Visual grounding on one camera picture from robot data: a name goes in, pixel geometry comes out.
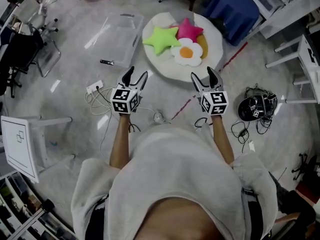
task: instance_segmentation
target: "concrete floor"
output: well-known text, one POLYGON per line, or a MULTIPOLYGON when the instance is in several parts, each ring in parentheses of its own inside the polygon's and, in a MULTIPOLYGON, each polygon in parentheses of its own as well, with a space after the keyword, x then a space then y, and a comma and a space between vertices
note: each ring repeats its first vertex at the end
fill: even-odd
MULTIPOLYGON (((44 119, 73 118, 68 125, 48 127, 45 136, 48 153, 53 160, 71 153, 76 154, 75 160, 71 164, 58 164, 50 168, 40 175, 40 183, 33 185, 43 199, 49 198, 54 202, 56 214, 69 225, 72 225, 71 199, 82 161, 88 158, 108 159, 118 123, 114 117, 109 118, 109 129, 100 151, 108 120, 99 128, 99 121, 104 115, 91 114, 90 106, 85 101, 86 87, 98 80, 103 81, 105 88, 114 87, 122 69, 101 64, 84 46, 95 35, 93 30, 100 26, 101 19, 103 23, 109 12, 139 13, 145 17, 146 24, 155 14, 172 9, 187 10, 188 3, 186 0, 164 0, 162 3, 158 3, 158 0, 101 0, 91 3, 84 0, 57 0, 49 6, 48 19, 58 18, 59 32, 53 34, 53 39, 62 52, 61 59, 46 78, 41 78, 37 69, 31 66, 27 75, 20 76, 22 88, 16 88, 15 98, 10 98, 9 91, 5 95, 11 117, 42 115, 44 119)), ((271 42, 257 34, 222 70, 224 89, 230 101, 223 122, 236 156, 241 154, 242 145, 230 133, 230 128, 238 119, 235 108, 246 87, 258 83, 260 87, 275 93, 279 100, 282 95, 288 98, 300 96, 299 88, 292 85, 293 72, 287 64, 265 68, 267 62, 281 57, 274 52, 273 44, 279 45, 281 38, 278 35, 271 42)), ((225 61, 240 47, 226 44, 225 61)), ((153 72, 145 59, 141 40, 132 65, 136 68, 133 80, 143 71, 153 72)), ((198 118, 206 116, 194 96, 198 94, 192 86, 175 86, 154 73, 145 85, 140 106, 161 110, 169 120, 184 108, 174 120, 194 124, 198 118)), ((248 128, 256 155, 276 178, 285 170, 280 183, 289 190, 297 184, 293 181, 291 170, 299 164, 298 154, 308 153, 313 147, 313 136, 319 134, 313 111, 313 105, 282 104, 266 134, 259 135, 253 122, 248 128)), ((152 122, 152 117, 151 111, 140 109, 131 116, 131 121, 143 131, 152 122)), ((244 153, 249 152, 252 151, 246 144, 244 153)))

